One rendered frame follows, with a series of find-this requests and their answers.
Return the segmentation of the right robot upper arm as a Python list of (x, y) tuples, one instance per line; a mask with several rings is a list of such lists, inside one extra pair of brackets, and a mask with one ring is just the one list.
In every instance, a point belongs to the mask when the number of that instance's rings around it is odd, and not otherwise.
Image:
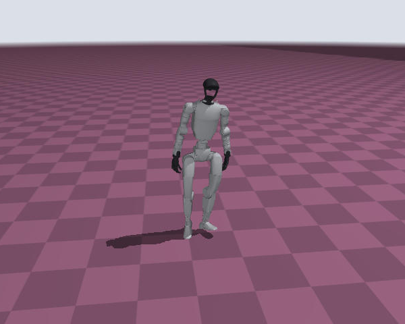
[(180, 134), (186, 135), (188, 133), (188, 128), (186, 127), (186, 125), (190, 119), (190, 114), (194, 112), (195, 108), (196, 103), (186, 103), (184, 105), (182, 116), (180, 119), (180, 126), (181, 126)]

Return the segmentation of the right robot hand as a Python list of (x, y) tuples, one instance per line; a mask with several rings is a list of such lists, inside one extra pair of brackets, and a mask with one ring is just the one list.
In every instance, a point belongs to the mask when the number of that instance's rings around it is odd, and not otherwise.
[(178, 158), (180, 158), (180, 151), (178, 151), (178, 152), (176, 153), (176, 156), (173, 155), (172, 157), (173, 157), (173, 159), (172, 159), (172, 164), (171, 164), (172, 169), (173, 169), (176, 173), (181, 173), (181, 172), (178, 171), (178, 168), (179, 168), (180, 170), (182, 170), (182, 168), (181, 168), (180, 165), (179, 165), (179, 160), (178, 160)]

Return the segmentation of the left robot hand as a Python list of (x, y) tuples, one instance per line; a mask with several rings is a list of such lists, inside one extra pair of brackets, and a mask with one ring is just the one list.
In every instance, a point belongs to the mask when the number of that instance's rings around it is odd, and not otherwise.
[(226, 168), (227, 168), (227, 165), (229, 163), (230, 151), (226, 151), (226, 154), (224, 153), (224, 156), (225, 156), (225, 159), (224, 159), (224, 162), (223, 162), (223, 165), (222, 165), (223, 166), (222, 171), (226, 170)]

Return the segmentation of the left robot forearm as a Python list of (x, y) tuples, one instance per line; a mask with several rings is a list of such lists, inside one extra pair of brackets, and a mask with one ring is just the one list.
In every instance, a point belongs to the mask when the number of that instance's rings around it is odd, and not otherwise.
[(230, 134), (228, 134), (227, 136), (222, 136), (222, 141), (223, 141), (223, 152), (226, 154), (226, 151), (230, 151), (231, 154), (231, 150), (230, 150)]

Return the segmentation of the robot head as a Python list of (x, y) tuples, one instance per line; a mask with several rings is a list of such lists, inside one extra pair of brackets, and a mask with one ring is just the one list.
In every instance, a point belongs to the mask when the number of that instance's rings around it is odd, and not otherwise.
[[(208, 78), (203, 82), (203, 87), (204, 87), (204, 91), (205, 91), (205, 98), (203, 100), (206, 101), (203, 103), (206, 105), (213, 105), (214, 103), (212, 103), (211, 101), (217, 96), (217, 93), (219, 90), (219, 85), (218, 85), (217, 81), (215, 79)], [(216, 90), (215, 95), (214, 96), (207, 95), (207, 90)]]

